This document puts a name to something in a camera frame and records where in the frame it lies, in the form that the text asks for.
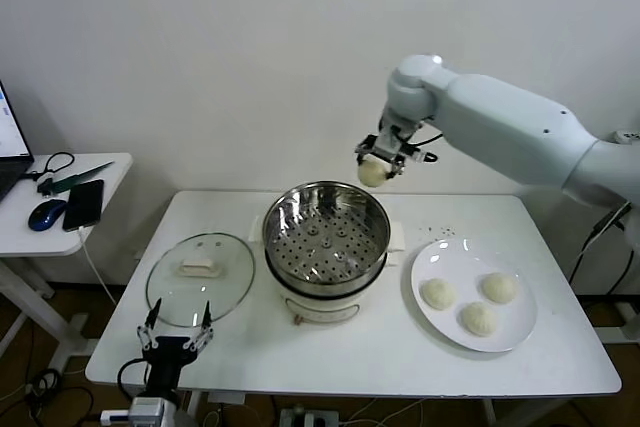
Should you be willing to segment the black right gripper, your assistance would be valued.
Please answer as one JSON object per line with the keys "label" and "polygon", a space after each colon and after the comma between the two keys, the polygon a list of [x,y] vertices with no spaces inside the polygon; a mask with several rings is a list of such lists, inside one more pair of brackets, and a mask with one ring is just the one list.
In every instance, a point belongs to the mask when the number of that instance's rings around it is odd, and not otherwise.
{"label": "black right gripper", "polygon": [[402,175],[406,160],[403,145],[404,142],[393,135],[368,135],[355,148],[357,165],[360,166],[368,155],[373,155],[388,163],[387,178]]}

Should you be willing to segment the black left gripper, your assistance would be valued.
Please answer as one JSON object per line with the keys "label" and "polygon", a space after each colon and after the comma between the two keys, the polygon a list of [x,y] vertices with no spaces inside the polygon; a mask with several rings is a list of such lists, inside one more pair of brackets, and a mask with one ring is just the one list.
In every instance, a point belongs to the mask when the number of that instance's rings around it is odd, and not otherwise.
{"label": "black left gripper", "polygon": [[200,330],[190,339],[184,336],[155,337],[162,299],[159,298],[149,310],[142,325],[137,327],[137,336],[142,348],[142,358],[150,366],[143,397],[175,397],[182,369],[193,363],[198,353],[214,337],[210,302],[205,305]]}

